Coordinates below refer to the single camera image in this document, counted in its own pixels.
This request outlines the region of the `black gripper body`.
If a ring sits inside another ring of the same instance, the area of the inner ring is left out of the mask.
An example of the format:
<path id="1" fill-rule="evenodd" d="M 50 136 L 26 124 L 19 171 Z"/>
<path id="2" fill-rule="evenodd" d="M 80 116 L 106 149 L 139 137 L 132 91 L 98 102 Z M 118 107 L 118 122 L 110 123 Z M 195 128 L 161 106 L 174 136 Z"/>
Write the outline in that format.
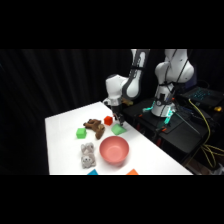
<path id="1" fill-rule="evenodd" d="M 112 113 L 114 116 L 120 116 L 122 114 L 122 106 L 112 106 L 111 107 Z"/>

